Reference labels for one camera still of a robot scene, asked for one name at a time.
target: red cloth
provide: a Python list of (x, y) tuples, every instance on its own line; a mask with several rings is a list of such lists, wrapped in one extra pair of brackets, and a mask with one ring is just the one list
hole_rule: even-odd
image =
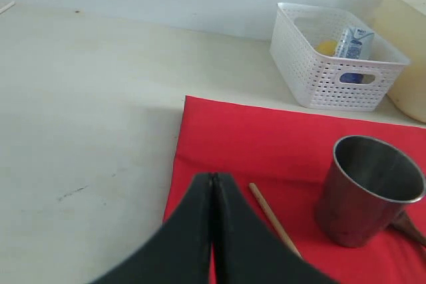
[[(362, 134), (390, 142), (426, 171), (426, 130), (186, 98), (166, 219), (197, 172), (230, 172), (254, 211), (255, 182), (304, 259), (342, 283), (426, 283), (426, 251), (387, 229), (365, 247), (331, 242), (313, 218), (336, 140)], [(426, 233), (426, 200), (409, 215)]]

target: plastic basket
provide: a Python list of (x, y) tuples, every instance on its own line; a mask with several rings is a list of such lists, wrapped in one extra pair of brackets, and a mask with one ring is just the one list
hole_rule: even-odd
[[(373, 111), (409, 59), (393, 45), (374, 36), (371, 60), (334, 58), (314, 47), (339, 41), (349, 26), (369, 29), (351, 13), (334, 8), (278, 3), (270, 52), (296, 100), (305, 107)], [(340, 82), (345, 73), (374, 79), (370, 83)]]

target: stainless steel cup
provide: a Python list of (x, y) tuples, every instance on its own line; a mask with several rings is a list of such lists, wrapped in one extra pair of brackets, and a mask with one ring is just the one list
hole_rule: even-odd
[(425, 176), (402, 151), (368, 136), (345, 136), (334, 145), (315, 218), (336, 243), (359, 247), (425, 193)]

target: yellow object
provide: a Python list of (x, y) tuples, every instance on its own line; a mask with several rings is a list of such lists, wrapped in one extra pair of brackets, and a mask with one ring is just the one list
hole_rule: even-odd
[(334, 56), (335, 48), (337, 47), (337, 41), (326, 40), (320, 43), (315, 50), (325, 56)]
[(408, 116), (426, 122), (426, 0), (383, 0), (374, 29), (411, 59), (387, 95)]

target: brown object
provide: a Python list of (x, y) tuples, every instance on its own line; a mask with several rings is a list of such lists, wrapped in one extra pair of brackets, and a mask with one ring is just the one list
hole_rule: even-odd
[(268, 205), (267, 201), (263, 197), (263, 195), (260, 193), (258, 187), (254, 183), (248, 184), (248, 187), (250, 188), (250, 191), (252, 191), (254, 197), (259, 203), (259, 206), (265, 213), (268, 220), (271, 222), (272, 226), (274, 227), (275, 231), (278, 233), (278, 236), (280, 239), (286, 244), (286, 246), (293, 251), (298, 257), (303, 259), (303, 257), (300, 255), (300, 252), (294, 245), (293, 241), (290, 239), (284, 228), (282, 227), (280, 221), (278, 221), (277, 217), (271, 210), (271, 207)]
[(404, 233), (410, 239), (419, 242), (426, 247), (426, 237), (415, 227), (406, 211), (402, 211), (391, 223), (398, 231)]

